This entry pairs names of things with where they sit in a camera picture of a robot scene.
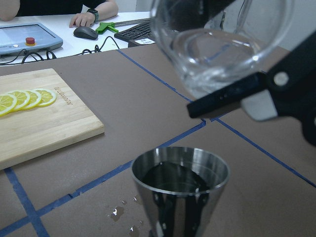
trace hand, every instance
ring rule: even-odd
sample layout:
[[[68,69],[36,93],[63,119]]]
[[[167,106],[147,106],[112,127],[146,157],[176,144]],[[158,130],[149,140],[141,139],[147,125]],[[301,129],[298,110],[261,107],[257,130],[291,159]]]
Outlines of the hand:
[[[78,13],[76,14],[70,21],[69,27],[73,27],[76,25],[79,26],[87,26],[90,27],[95,20],[95,15],[91,12]]]

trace dark liquid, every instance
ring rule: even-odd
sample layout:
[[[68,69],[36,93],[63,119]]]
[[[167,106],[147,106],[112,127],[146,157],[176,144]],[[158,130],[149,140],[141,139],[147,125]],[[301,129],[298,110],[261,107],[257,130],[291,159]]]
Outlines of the dark liquid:
[[[206,182],[191,169],[167,161],[151,168],[142,182],[172,192],[197,193],[209,189]]]

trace touchscreen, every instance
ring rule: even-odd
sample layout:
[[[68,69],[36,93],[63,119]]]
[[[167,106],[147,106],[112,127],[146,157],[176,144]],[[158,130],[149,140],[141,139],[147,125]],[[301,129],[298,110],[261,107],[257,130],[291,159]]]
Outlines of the touchscreen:
[[[27,37],[33,37],[36,41],[55,38],[39,25],[0,28],[0,36],[0,45],[22,43]]]

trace white wall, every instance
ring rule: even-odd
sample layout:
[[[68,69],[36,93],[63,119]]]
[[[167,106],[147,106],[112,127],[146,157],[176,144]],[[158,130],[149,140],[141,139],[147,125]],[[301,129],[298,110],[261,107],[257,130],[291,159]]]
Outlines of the white wall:
[[[137,0],[116,0],[118,12],[135,12]]]
[[[316,0],[295,0],[292,24],[280,46],[292,50],[316,30]]]
[[[150,11],[153,0],[137,0],[136,11]]]

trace red button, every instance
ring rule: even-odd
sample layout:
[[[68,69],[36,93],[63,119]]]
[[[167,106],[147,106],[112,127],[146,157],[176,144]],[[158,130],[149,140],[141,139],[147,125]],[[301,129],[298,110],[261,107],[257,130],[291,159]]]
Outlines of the red button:
[[[25,39],[25,41],[26,41],[26,44],[30,44],[30,45],[35,44],[35,39],[33,37],[28,37]]]

